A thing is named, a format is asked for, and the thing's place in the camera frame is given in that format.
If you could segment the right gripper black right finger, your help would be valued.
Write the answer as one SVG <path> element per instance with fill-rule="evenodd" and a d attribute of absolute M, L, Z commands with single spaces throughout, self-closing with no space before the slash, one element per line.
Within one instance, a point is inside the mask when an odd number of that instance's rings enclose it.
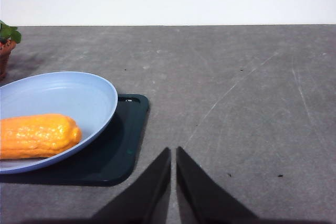
<path fill-rule="evenodd" d="M 177 183 L 198 223 L 262 223 L 216 184 L 182 148 L 176 149 Z"/>

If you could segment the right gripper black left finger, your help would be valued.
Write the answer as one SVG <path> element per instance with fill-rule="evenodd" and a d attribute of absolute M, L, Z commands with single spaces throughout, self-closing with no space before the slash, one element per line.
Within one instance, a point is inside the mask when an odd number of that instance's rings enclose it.
<path fill-rule="evenodd" d="M 170 182 L 171 150 L 165 148 L 132 185 L 91 220 L 94 223 L 166 223 Z"/>

